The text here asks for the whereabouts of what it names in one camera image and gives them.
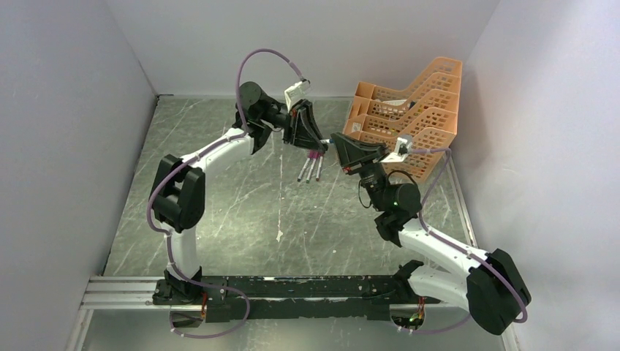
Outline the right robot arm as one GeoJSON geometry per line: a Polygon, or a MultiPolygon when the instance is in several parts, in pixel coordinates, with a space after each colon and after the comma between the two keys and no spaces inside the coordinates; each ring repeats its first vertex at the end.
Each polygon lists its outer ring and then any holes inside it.
{"type": "Polygon", "coordinates": [[[396,297],[411,303],[417,297],[435,298],[457,306],[485,331],[501,335],[513,323],[528,320],[532,297],[512,257],[501,249],[487,252],[464,244],[428,225],[422,195],[414,180],[394,184],[384,165],[409,155],[433,156],[449,148],[415,148],[410,136],[398,137],[394,147],[368,143],[341,132],[329,138],[342,170],[359,175],[369,206],[378,212],[376,229],[384,241],[410,249],[436,263],[415,262],[412,271],[394,284],[396,297]]]}

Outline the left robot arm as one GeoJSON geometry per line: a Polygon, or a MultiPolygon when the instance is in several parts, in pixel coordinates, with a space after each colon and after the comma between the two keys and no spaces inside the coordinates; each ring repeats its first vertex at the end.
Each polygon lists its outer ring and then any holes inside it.
{"type": "Polygon", "coordinates": [[[280,102],[257,83],[245,82],[238,89],[235,121],[220,138],[193,153],[168,154],[160,161],[148,199],[147,221],[165,236],[165,281],[182,303],[198,301],[203,292],[196,226],[205,211],[207,180],[256,154],[274,132],[280,132],[287,145],[316,154],[328,150],[313,105],[306,98],[310,86],[309,80],[301,79],[285,90],[280,102]]]}

